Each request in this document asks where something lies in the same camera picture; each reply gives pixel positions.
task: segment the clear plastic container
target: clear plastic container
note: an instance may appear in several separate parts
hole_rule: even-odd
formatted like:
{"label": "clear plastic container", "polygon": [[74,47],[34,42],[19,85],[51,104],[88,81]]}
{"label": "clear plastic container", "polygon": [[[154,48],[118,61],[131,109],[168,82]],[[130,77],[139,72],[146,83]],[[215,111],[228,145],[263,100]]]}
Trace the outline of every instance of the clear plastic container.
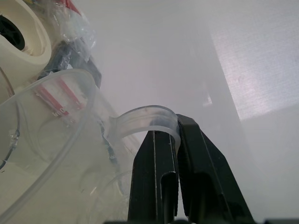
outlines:
{"label": "clear plastic container", "polygon": [[65,70],[0,105],[0,224],[125,220],[134,154],[121,140],[147,130],[180,144],[176,115],[147,106],[113,118],[93,77]]}

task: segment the curved transparent plastic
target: curved transparent plastic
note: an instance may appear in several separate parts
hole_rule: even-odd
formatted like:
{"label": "curved transparent plastic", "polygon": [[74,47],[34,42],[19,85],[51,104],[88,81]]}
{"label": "curved transparent plastic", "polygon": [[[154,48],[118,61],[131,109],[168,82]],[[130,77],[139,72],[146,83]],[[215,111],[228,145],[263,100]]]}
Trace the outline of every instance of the curved transparent plastic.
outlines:
{"label": "curved transparent plastic", "polygon": [[159,130],[178,147],[177,118],[159,106],[112,118],[99,94],[88,72],[65,70],[0,105],[1,152],[11,151],[0,158],[0,224],[127,218],[134,155],[121,138]]}

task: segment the transparent plastic bin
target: transparent plastic bin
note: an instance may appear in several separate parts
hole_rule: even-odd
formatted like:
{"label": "transparent plastic bin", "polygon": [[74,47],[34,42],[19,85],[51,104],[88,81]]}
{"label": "transparent plastic bin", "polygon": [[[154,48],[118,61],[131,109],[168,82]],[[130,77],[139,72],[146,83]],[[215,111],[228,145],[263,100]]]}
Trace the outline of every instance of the transparent plastic bin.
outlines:
{"label": "transparent plastic bin", "polygon": [[65,70],[0,105],[0,224],[126,220],[134,153],[121,140],[159,130],[178,149],[176,115],[147,106],[112,118],[93,77]]}

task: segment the masking tape roll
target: masking tape roll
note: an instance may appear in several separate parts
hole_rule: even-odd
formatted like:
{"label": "masking tape roll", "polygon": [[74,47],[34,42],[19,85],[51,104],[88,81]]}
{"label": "masking tape roll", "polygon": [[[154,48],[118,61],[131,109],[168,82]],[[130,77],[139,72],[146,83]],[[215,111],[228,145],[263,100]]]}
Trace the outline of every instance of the masking tape roll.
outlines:
{"label": "masking tape roll", "polygon": [[22,0],[0,0],[0,67],[16,89],[38,75],[51,57],[48,34]]}

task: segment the roll of tape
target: roll of tape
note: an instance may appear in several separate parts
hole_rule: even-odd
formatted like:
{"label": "roll of tape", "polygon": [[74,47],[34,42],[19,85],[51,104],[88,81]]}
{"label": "roll of tape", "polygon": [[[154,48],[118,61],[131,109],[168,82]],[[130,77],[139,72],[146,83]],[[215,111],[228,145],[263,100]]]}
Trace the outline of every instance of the roll of tape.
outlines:
{"label": "roll of tape", "polygon": [[48,34],[22,0],[0,0],[0,67],[16,89],[38,75],[51,57]]}

